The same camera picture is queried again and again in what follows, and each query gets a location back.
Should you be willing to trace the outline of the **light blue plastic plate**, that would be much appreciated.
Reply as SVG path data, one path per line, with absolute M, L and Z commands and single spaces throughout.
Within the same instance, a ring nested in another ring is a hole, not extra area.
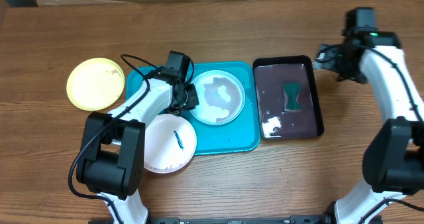
M 196 76 L 195 86 L 199 105 L 190 113 L 207 125 L 224 125 L 236 119 L 245 103 L 241 82 L 229 72 L 209 70 Z

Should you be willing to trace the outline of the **green sponge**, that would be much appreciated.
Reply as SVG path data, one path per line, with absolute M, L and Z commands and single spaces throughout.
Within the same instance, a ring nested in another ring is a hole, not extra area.
M 300 105 L 298 95 L 301 91 L 301 85 L 298 82 L 286 82 L 283 86 L 284 95 L 286 99 L 285 109 L 288 111 L 297 111 L 301 110 L 302 106 Z

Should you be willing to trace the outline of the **yellow plastic plate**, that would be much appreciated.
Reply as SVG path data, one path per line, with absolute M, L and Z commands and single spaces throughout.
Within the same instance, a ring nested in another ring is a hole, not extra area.
M 107 58 L 91 58 L 74 68 L 66 93 L 70 102 L 84 111 L 98 111 L 114 104 L 125 88 L 122 68 Z

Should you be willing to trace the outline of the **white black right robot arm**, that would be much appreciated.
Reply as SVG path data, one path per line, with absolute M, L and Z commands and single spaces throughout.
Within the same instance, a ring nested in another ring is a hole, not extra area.
M 340 80 L 371 85 L 382 127 L 362 159 L 362 179 L 333 205 L 332 223 L 379 223 L 391 203 L 423 189 L 423 100 L 393 32 L 360 32 L 342 44 L 322 44 L 313 64 Z

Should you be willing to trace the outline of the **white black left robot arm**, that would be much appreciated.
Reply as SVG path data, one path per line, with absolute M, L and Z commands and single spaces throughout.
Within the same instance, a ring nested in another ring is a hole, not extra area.
M 120 107 L 87 117 L 68 173 L 70 191 L 104 201 L 110 223 L 148 222 L 138 191 L 145 160 L 180 169 L 197 148 L 194 128 L 181 116 L 199 103 L 193 77 L 183 68 L 159 67 L 142 78 L 140 89 Z

